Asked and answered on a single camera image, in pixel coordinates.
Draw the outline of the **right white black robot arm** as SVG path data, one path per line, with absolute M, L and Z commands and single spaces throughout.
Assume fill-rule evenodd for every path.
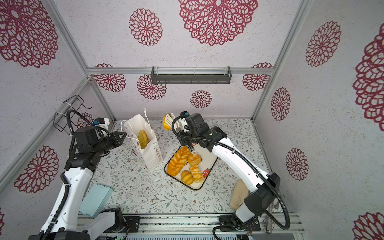
M 280 177 L 257 167 L 230 140 L 219 127 L 209 127 L 201 114 L 182 112 L 171 123 L 171 129 L 181 146 L 198 144 L 223 160 L 243 181 L 249 190 L 240 207 L 233 213 L 230 223 L 219 226 L 224 229 L 241 229 L 266 214 L 282 230 L 291 227 L 290 213 L 279 194 Z M 269 206 L 277 200 L 282 207 L 285 222 L 280 223 L 269 212 Z

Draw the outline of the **white paper bag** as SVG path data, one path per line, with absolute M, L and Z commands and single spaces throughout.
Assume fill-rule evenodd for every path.
M 123 120 L 120 129 L 127 134 L 134 155 L 142 160 L 148 171 L 153 171 L 163 162 L 158 139 L 146 109 L 144 116 L 138 114 L 129 120 Z

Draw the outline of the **long braided orange bread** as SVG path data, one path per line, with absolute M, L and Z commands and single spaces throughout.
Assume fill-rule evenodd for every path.
M 167 173 L 171 176 L 176 176 L 186 165 L 190 154 L 191 151 L 187 146 L 181 147 L 168 163 Z

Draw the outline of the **small round bread top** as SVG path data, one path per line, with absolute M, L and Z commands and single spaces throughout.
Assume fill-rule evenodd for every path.
M 173 122 L 173 119 L 172 119 L 171 115 L 170 114 L 166 114 L 163 117 L 163 128 L 166 131 L 170 131 L 172 129 L 172 122 Z

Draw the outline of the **striped bread roll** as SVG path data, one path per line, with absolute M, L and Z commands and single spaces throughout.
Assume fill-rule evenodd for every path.
M 148 136 L 145 132 L 145 130 L 140 130 L 139 136 L 138 136 L 138 141 L 141 147 L 141 150 L 145 149 L 149 143 Z

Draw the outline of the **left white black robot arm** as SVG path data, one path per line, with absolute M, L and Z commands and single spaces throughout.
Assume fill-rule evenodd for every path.
M 60 174 L 63 184 L 50 216 L 30 240 L 95 240 L 106 230 L 119 232 L 126 227 L 122 210 L 113 208 L 101 211 L 84 230 L 77 230 L 81 203 L 101 158 L 122 146 L 127 133 L 110 133 L 108 119 L 102 118 L 74 130 L 72 114 L 85 118 L 73 109 L 66 113 L 72 138 L 65 171 Z

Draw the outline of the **yellow bun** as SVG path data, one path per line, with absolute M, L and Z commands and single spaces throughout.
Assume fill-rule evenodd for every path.
M 194 178 L 191 172 L 183 171 L 181 173 L 181 181 L 186 185 L 191 185 L 194 183 Z

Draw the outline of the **metal tongs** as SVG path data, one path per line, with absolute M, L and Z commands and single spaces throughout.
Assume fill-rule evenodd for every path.
M 163 128 L 167 131 L 170 131 L 172 129 L 172 122 L 174 121 L 175 119 L 175 115 L 173 113 L 170 113 L 170 114 L 166 114 L 164 117 L 163 117 Z M 177 120 L 174 124 L 174 128 L 176 131 L 180 131 L 181 130 L 181 125 L 180 125 L 180 121 Z

